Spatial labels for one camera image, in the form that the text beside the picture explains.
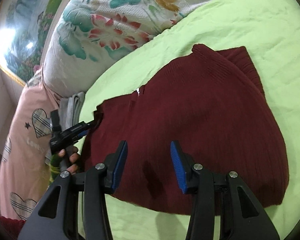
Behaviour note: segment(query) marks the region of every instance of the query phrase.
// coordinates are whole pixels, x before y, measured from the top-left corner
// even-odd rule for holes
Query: maroon sweater
[[[215,52],[195,45],[145,86],[102,103],[104,118],[89,134],[85,169],[128,142],[123,201],[161,212],[190,214],[170,158],[170,142],[205,168],[237,171],[264,207],[280,204],[288,185],[285,143],[245,47]]]

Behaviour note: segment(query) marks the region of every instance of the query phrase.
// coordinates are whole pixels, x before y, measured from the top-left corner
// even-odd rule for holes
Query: metal bolt
[[[231,171],[231,172],[229,172],[229,176],[231,178],[236,178],[236,177],[238,177],[238,173],[236,173],[235,171]]]
[[[98,163],[97,165],[96,165],[96,169],[97,170],[102,170],[102,169],[104,169],[106,166],[103,164],[103,163]]]
[[[69,172],[69,171],[63,171],[63,172],[60,173],[60,177],[62,177],[62,178],[66,178],[66,177],[68,177],[69,175],[70,175],[70,172]]]
[[[195,165],[193,165],[193,168],[196,170],[196,171],[200,171],[203,169],[203,166],[200,164],[200,163],[196,163]]]

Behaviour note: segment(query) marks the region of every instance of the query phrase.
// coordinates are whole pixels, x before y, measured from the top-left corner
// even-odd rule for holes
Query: gray folded cloth
[[[80,92],[78,94],[74,94],[70,98],[61,98],[59,104],[59,118],[60,118],[60,126],[64,131],[79,122],[79,115],[84,103],[85,93]],[[49,151],[46,154],[45,163],[49,165],[51,160],[51,152]]]

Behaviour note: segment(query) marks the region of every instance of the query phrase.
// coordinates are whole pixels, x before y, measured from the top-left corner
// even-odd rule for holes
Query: white blanket
[[[64,98],[86,92],[119,59],[208,1],[71,0],[52,35],[44,80]]]

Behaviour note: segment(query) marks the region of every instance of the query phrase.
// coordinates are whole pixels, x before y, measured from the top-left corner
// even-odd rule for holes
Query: green bed sheet
[[[172,59],[189,54],[196,43],[214,50],[246,46],[260,74],[289,160],[290,182],[283,203],[266,208],[283,239],[300,219],[300,7],[295,0],[213,0],[197,8],[108,69],[87,92],[80,121],[90,121],[104,100],[146,84]],[[185,239],[188,216],[154,212],[111,196],[106,202],[115,240]],[[215,239],[219,221],[216,217]],[[82,220],[79,226],[84,234]]]

